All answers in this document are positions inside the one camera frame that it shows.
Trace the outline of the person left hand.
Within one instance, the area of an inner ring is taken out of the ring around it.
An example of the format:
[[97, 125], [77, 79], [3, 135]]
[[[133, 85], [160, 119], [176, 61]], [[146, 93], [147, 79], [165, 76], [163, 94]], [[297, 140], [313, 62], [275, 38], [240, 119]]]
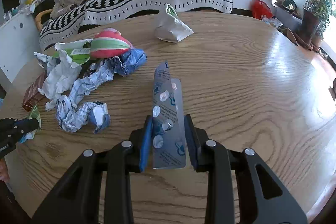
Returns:
[[8, 182], [10, 179], [5, 159], [0, 160], [0, 180]]

